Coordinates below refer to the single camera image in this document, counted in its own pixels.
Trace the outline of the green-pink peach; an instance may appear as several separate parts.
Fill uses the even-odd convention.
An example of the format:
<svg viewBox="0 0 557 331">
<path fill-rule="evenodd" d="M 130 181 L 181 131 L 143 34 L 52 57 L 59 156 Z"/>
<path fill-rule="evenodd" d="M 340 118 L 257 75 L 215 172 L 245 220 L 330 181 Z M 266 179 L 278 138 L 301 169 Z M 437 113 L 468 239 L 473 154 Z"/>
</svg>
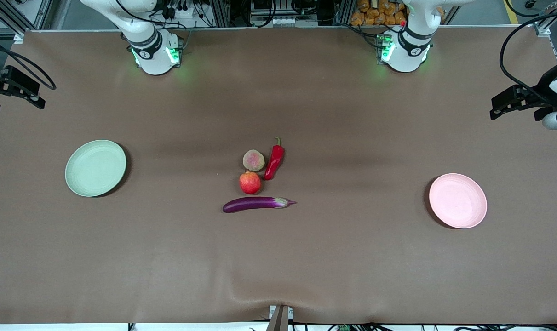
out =
<svg viewBox="0 0 557 331">
<path fill-rule="evenodd" d="M 265 168 L 265 157 L 255 149 L 247 151 L 242 157 L 242 164 L 246 171 L 259 172 Z"/>
</svg>

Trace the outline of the red pomegranate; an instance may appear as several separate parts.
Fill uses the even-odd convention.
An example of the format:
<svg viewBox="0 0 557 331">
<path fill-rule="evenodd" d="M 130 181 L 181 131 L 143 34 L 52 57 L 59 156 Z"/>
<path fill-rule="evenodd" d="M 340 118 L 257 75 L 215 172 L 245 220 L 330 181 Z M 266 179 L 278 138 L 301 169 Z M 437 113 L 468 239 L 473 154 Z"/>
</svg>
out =
<svg viewBox="0 0 557 331">
<path fill-rule="evenodd" d="M 262 188 L 262 181 L 256 172 L 246 171 L 239 178 L 240 189 L 248 195 L 257 194 Z"/>
</svg>

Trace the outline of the red chili pepper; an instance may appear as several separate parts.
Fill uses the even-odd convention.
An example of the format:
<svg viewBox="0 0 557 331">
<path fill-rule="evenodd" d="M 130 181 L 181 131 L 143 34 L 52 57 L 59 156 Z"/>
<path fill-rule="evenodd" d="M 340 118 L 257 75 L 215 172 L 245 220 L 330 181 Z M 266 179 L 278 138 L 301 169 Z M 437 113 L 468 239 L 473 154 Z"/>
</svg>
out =
<svg viewBox="0 0 557 331">
<path fill-rule="evenodd" d="M 272 180 L 276 175 L 276 171 L 280 168 L 282 160 L 285 155 L 285 149 L 281 144 L 281 139 L 276 137 L 276 144 L 272 147 L 270 158 L 266 163 L 265 173 L 263 179 L 266 181 Z"/>
</svg>

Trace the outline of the pale green round plate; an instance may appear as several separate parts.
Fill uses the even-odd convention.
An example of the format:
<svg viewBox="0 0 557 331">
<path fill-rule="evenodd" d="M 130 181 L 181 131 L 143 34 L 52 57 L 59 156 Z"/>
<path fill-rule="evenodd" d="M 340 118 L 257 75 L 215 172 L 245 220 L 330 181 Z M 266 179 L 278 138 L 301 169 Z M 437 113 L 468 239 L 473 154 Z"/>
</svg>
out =
<svg viewBox="0 0 557 331">
<path fill-rule="evenodd" d="M 64 169 L 64 179 L 73 193 L 98 197 L 115 188 L 126 169 L 127 157 L 119 144 L 94 140 L 72 153 Z"/>
</svg>

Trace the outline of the pink round plate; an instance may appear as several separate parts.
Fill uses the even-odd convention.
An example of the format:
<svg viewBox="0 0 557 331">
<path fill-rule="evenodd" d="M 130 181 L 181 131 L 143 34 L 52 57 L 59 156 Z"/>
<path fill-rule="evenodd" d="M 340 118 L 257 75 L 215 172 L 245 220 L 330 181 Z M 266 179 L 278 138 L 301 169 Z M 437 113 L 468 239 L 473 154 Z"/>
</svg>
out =
<svg viewBox="0 0 557 331">
<path fill-rule="evenodd" d="M 482 187 L 463 174 L 448 173 L 436 178 L 430 186 L 428 201 L 435 216 L 451 228 L 474 228 L 487 214 Z"/>
</svg>

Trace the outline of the orange packaged goods pile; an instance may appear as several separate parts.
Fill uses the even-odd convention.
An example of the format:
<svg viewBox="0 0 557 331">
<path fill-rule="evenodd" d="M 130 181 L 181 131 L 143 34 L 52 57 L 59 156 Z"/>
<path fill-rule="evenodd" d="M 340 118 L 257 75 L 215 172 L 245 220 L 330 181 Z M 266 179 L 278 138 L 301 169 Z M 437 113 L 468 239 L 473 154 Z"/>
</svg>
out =
<svg viewBox="0 0 557 331">
<path fill-rule="evenodd" d="M 351 26 L 402 26 L 412 9 L 404 0 L 354 0 Z"/>
</svg>

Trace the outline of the white power strip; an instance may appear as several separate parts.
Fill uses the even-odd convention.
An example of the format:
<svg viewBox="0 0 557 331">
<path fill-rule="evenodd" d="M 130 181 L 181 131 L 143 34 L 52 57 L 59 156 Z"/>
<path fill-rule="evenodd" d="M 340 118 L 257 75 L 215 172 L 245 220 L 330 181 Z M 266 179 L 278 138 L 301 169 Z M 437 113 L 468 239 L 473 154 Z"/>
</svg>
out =
<svg viewBox="0 0 557 331">
<path fill-rule="evenodd" d="M 165 19 L 196 19 L 200 12 L 196 9 L 194 2 L 190 0 L 180 0 L 171 2 L 165 6 L 161 15 Z"/>
</svg>

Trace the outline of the grey equipment box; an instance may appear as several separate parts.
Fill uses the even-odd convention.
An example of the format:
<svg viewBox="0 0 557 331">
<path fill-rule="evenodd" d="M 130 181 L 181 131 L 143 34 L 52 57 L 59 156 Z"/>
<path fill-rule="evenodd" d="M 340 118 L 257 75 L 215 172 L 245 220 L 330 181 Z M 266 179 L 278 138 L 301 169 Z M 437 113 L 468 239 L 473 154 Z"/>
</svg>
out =
<svg viewBox="0 0 557 331">
<path fill-rule="evenodd" d="M 274 18 L 266 23 L 268 20 L 268 13 L 257 16 L 249 16 L 249 21 L 252 26 L 265 27 L 265 28 L 313 28 L 318 27 L 320 24 L 316 20 L 316 15 L 299 16 L 299 15 L 276 15 Z"/>
</svg>

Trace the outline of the purple eggplant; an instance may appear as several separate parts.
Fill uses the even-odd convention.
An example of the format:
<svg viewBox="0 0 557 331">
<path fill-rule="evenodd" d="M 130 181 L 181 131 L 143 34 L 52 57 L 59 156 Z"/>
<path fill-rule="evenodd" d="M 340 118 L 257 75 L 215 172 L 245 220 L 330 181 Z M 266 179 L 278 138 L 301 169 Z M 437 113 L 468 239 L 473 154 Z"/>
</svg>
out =
<svg viewBox="0 0 557 331">
<path fill-rule="evenodd" d="M 222 207 L 222 211 L 233 213 L 254 209 L 285 209 L 296 203 L 283 197 L 243 197 L 229 201 Z"/>
</svg>

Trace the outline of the brown table cloth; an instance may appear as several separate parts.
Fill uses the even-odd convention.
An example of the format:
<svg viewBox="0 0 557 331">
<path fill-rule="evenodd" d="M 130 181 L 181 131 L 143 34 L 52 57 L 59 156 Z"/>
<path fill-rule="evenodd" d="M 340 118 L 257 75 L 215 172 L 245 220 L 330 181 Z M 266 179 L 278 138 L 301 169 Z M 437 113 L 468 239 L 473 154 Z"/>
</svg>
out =
<svg viewBox="0 0 557 331">
<path fill-rule="evenodd" d="M 556 324 L 557 131 L 491 121 L 501 28 L 441 28 L 399 74 L 344 28 L 194 32 L 152 77 L 114 32 L 30 32 L 13 50 L 56 91 L 0 97 L 0 324 L 261 319 Z M 285 155 L 248 195 L 243 155 Z M 67 186 L 80 146 L 119 144 L 120 183 Z M 487 214 L 456 229 L 428 192 L 458 173 Z M 285 209 L 226 213 L 243 197 Z"/>
</svg>

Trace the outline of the aluminium frame strut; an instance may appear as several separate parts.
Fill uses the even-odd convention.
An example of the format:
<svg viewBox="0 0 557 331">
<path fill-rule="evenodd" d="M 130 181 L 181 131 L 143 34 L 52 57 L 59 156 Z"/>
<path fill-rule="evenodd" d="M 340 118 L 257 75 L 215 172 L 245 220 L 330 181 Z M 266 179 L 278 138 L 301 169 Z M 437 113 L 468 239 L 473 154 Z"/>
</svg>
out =
<svg viewBox="0 0 557 331">
<path fill-rule="evenodd" d="M 0 40 L 21 42 L 28 31 L 43 29 L 55 0 L 0 0 Z"/>
<path fill-rule="evenodd" d="M 546 16 L 557 13 L 557 0 L 551 0 L 551 3 L 538 12 L 539 16 Z M 557 16 L 548 17 L 534 23 L 535 33 L 538 36 L 549 36 L 550 27 L 557 21 Z"/>
</svg>

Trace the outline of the aluminium frame post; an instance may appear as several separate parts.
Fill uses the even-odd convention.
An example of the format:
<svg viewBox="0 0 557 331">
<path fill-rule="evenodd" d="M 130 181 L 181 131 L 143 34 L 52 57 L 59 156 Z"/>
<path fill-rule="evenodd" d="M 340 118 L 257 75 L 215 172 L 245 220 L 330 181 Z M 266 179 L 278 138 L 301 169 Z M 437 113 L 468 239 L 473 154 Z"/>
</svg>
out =
<svg viewBox="0 0 557 331">
<path fill-rule="evenodd" d="M 349 24 L 352 14 L 356 11 L 356 0 L 334 0 L 335 13 L 332 23 L 337 25 L 339 23 Z"/>
<path fill-rule="evenodd" d="M 208 0 L 212 11 L 214 25 L 217 28 L 230 27 L 231 0 Z"/>
</svg>

